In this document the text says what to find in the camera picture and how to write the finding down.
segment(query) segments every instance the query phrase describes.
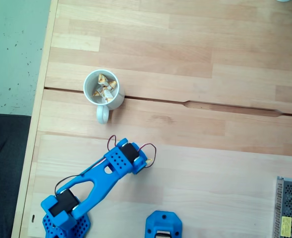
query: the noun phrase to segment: red wire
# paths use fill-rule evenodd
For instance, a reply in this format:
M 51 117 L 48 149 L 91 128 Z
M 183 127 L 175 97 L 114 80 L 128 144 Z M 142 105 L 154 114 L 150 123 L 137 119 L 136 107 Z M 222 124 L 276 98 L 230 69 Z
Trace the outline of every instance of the red wire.
M 156 154 L 157 154 L 157 148 L 154 146 L 154 144 L 152 144 L 152 143 L 146 143 L 146 144 L 143 144 L 137 151 L 139 152 L 143 147 L 145 147 L 146 145 L 152 145 L 154 148 L 155 148 L 155 156 L 154 156 L 154 161 L 151 163 L 151 165 L 149 165 L 149 166 L 147 166 L 146 168 L 149 168 L 149 167 L 151 167 L 153 164 L 154 164 L 154 162 L 155 162 L 155 160 L 156 160 Z
M 112 135 L 112 136 L 108 139 L 108 142 L 107 142 L 107 149 L 108 149 L 108 151 L 110 150 L 110 148 L 109 148 L 109 143 L 110 143 L 111 139 L 112 139 L 114 136 L 115 136 L 115 143 L 114 143 L 114 145 L 116 146 L 116 135 Z

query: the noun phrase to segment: white mug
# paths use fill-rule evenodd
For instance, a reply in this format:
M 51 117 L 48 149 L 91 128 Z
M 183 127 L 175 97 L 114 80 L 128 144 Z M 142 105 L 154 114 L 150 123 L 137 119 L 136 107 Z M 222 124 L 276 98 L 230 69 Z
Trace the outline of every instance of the white mug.
M 115 89 L 111 92 L 114 99 L 110 102 L 105 103 L 102 97 L 93 96 L 96 89 L 100 87 L 98 84 L 98 76 L 100 73 L 103 74 L 108 80 L 116 80 L 117 82 Z M 91 72 L 84 81 L 83 91 L 85 97 L 91 103 L 97 105 L 96 117 L 97 121 L 101 124 L 107 123 L 110 110 L 118 108 L 123 103 L 125 98 L 124 88 L 120 85 L 117 77 L 112 72 L 105 69 L 98 69 Z

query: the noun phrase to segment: mounting hole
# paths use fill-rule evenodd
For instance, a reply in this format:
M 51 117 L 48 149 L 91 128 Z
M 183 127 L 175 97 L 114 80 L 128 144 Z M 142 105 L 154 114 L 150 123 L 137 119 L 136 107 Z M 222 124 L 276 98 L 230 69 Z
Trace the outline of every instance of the mounting hole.
M 110 167 L 106 166 L 104 169 L 105 173 L 107 173 L 108 175 L 111 174 L 113 171 L 111 170 Z

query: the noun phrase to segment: wooden tabletop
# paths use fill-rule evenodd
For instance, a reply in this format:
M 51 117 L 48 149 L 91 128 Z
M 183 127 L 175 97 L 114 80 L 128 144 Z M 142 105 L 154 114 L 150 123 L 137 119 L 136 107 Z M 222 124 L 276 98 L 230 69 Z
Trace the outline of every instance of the wooden tabletop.
M 99 68 L 126 93 L 106 125 L 82 92 Z M 13 238 L 44 237 L 40 202 L 112 134 L 158 158 L 90 212 L 88 237 L 142 237 L 158 209 L 184 237 L 269 237 L 276 177 L 292 177 L 292 1 L 52 0 Z

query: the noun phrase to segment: blue robotic arm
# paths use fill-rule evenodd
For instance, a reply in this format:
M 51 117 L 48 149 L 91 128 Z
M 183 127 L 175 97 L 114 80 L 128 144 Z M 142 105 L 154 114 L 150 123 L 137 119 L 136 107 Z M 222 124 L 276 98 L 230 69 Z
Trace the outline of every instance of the blue robotic arm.
M 84 237 L 90 226 L 87 212 L 105 198 L 119 179 L 128 173 L 137 174 L 146 167 L 146 160 L 137 144 L 129 143 L 126 138 L 121 140 L 100 160 L 63 185 L 56 196 L 50 195 L 42 201 L 41 207 L 46 212 L 43 218 L 46 237 Z M 69 189 L 86 181 L 93 182 L 94 187 L 88 197 L 80 201 Z

